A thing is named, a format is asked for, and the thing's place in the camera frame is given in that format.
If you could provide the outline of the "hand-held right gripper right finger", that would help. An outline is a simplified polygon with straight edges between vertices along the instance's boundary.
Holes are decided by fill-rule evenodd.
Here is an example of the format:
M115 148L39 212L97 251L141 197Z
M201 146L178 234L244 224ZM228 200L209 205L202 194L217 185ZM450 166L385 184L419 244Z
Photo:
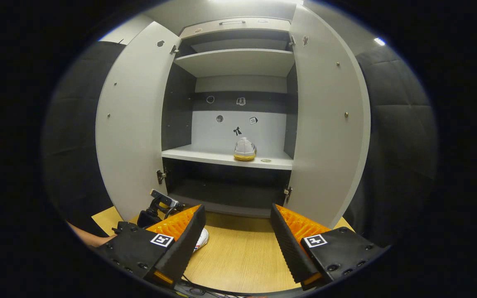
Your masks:
M346 226L329 229L276 204L270 222L293 280L303 290L344 279L388 250Z

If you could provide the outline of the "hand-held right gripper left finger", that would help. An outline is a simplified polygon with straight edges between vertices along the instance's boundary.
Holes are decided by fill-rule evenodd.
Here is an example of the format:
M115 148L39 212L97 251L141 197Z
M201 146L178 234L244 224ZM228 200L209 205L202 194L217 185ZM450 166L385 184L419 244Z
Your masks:
M98 254L144 281L174 287L182 276L206 225L204 205L188 208L148 228L119 222L116 236Z

